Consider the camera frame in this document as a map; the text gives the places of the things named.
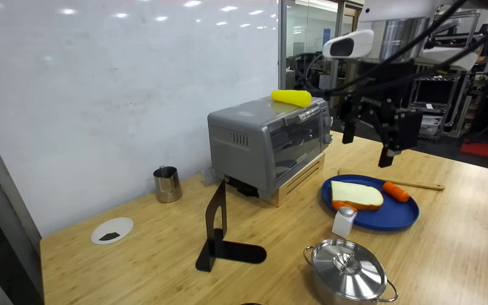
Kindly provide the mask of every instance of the wooden table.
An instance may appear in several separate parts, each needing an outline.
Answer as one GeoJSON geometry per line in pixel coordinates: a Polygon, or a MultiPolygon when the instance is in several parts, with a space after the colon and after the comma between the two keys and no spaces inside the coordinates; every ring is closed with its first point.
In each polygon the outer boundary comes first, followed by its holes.
{"type": "Polygon", "coordinates": [[[488,303],[488,169],[415,151],[379,169],[378,156],[378,142],[342,146],[334,134],[324,171],[280,207],[229,193],[225,239],[266,247],[263,264],[217,259],[212,273],[195,269],[205,207],[217,188],[200,176],[183,181],[176,203],[146,195],[51,234],[41,242],[46,303],[320,303],[302,251],[332,237],[318,188],[339,168],[446,185],[444,191],[405,186],[420,207],[413,227],[351,232],[383,263],[398,303],[488,303]],[[112,217],[130,217],[134,230],[110,246],[91,244],[91,230],[112,217]]]}

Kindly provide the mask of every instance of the toaster oven door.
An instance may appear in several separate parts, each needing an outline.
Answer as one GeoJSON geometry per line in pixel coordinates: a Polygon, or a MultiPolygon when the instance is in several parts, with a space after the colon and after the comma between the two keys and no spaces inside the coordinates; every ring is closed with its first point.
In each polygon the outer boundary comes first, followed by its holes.
{"type": "Polygon", "coordinates": [[[322,120],[320,112],[300,115],[286,118],[281,127],[271,132],[274,173],[280,185],[324,149],[322,120]]]}

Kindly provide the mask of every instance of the pot handle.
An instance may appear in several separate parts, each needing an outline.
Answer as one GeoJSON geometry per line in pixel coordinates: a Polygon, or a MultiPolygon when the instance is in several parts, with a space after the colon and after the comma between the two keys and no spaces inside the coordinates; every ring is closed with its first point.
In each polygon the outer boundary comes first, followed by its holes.
{"type": "Polygon", "coordinates": [[[396,291],[396,286],[393,285],[393,281],[386,279],[386,283],[390,283],[391,290],[395,291],[395,296],[393,298],[378,298],[378,301],[381,303],[393,303],[398,300],[398,291],[396,291]]]}
{"type": "Polygon", "coordinates": [[[307,256],[307,252],[310,252],[310,251],[313,251],[315,247],[312,247],[312,246],[308,246],[308,247],[305,247],[303,251],[302,251],[302,256],[305,257],[305,261],[310,264],[310,266],[313,266],[312,264],[312,259],[307,256]]]}

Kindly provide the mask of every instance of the stainless steel pot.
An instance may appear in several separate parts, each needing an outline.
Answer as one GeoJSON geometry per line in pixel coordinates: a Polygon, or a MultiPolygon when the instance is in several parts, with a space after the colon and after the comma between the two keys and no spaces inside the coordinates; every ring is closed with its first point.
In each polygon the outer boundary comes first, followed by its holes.
{"type": "Polygon", "coordinates": [[[307,263],[313,268],[313,286],[324,303],[393,303],[398,291],[379,261],[359,244],[346,239],[325,239],[317,246],[305,247],[307,263]],[[393,298],[379,298],[390,285],[393,298]]]}

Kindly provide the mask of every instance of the metal cup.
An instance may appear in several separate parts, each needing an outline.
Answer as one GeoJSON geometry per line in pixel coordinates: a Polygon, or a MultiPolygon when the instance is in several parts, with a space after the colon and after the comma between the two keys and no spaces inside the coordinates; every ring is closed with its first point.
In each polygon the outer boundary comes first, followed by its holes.
{"type": "Polygon", "coordinates": [[[159,202],[176,202],[181,196],[178,171],[173,166],[161,166],[154,171],[156,196],[159,202]]]}

